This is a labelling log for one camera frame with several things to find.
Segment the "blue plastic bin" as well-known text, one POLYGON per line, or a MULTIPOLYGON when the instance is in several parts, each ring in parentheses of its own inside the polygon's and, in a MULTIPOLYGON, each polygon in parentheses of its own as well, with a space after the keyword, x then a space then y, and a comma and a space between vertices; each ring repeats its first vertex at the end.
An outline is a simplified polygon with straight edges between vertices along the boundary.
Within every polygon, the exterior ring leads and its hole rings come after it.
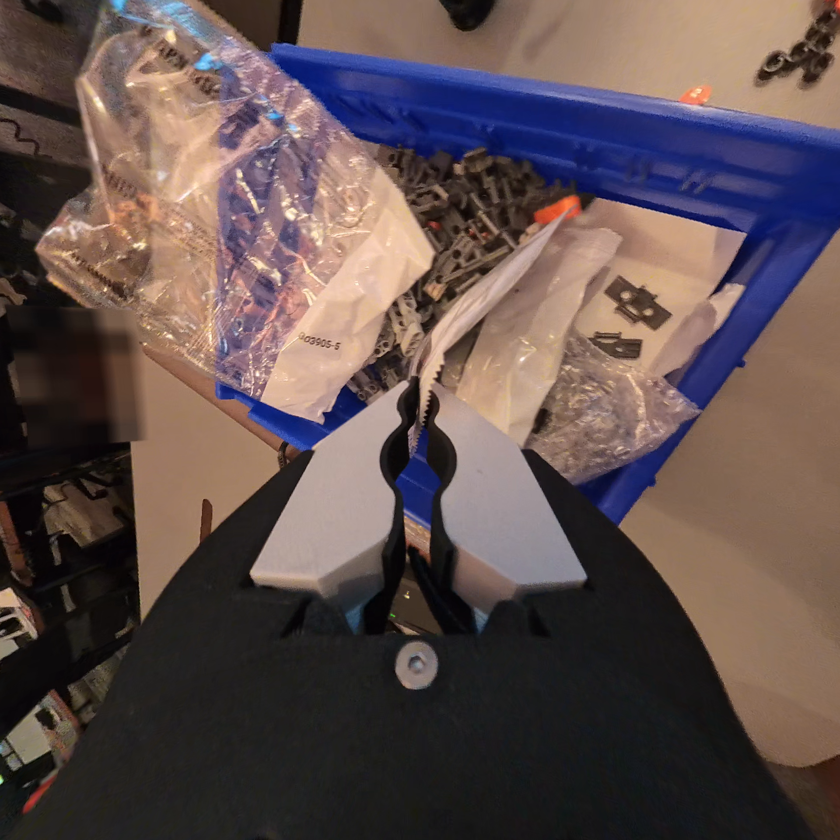
POLYGON ((271 58, 364 140, 486 146, 586 193, 747 235, 746 290, 679 381, 706 407, 838 230, 836 130, 485 72, 273 45, 271 58))

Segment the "pile of small building pieces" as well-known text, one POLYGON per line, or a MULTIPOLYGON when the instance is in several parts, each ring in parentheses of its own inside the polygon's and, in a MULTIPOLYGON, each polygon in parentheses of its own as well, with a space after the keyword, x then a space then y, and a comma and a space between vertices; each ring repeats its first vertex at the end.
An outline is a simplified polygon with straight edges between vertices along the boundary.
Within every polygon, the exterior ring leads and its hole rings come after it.
POLYGON ((798 74, 797 85, 809 90, 821 82, 837 59, 839 2, 825 1, 814 13, 803 36, 788 49, 771 51, 757 69, 754 84, 762 87, 773 80, 798 74))

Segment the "clear bag of small bits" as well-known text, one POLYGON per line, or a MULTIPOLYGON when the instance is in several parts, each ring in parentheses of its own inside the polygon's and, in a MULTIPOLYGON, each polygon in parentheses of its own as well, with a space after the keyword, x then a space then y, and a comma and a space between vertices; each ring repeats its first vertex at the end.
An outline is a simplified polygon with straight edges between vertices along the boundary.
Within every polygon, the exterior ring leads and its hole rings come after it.
POLYGON ((573 330, 525 448, 579 486, 651 454, 699 414, 665 379, 573 330))

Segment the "white plastic bag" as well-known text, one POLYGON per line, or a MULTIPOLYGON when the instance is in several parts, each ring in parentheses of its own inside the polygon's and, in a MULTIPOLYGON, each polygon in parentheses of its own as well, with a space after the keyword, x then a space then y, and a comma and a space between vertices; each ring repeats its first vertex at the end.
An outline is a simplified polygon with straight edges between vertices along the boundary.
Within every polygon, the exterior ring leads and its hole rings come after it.
POLYGON ((456 395, 520 447, 557 380, 586 289, 622 241, 609 228, 558 227, 483 320, 456 395))

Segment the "pile of dark grey pieces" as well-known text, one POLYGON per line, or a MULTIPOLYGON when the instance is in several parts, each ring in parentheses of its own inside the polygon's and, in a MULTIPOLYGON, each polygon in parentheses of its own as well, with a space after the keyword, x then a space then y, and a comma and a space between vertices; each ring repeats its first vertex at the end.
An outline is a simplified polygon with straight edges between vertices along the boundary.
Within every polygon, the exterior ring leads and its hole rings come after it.
POLYGON ((379 145, 375 159, 401 189, 431 245, 424 275, 389 307, 374 350, 347 383, 363 403, 408 376, 426 336, 479 280, 540 231, 537 214, 595 196, 575 181, 547 182, 530 161, 478 147, 457 159, 439 150, 424 157, 404 146, 379 145))

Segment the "clear plastic bag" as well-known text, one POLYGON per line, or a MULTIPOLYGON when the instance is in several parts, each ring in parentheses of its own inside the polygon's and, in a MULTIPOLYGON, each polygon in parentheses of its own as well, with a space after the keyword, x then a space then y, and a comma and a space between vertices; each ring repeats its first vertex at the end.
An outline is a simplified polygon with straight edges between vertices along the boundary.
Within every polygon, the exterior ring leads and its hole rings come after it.
POLYGON ((199 2, 104 2, 76 81, 91 184, 36 251, 148 346, 317 424, 433 249, 362 141, 199 2))

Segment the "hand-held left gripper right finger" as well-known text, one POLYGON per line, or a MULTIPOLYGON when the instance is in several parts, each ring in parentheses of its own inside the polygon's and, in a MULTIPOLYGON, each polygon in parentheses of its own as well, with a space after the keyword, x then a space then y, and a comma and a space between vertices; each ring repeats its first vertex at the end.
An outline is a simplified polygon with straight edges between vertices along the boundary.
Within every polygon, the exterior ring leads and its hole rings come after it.
POLYGON ((426 417, 438 478, 420 588, 443 634, 547 634, 530 604, 586 582, 519 446, 441 385, 426 417))

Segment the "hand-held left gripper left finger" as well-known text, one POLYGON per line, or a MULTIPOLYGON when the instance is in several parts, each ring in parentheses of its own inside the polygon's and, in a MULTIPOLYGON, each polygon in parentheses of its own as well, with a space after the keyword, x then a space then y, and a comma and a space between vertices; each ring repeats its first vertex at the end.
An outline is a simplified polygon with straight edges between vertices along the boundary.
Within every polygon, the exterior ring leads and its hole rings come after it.
POLYGON ((320 596, 383 634, 406 565, 403 494, 418 380, 391 389, 313 450, 251 568, 255 585, 320 596))

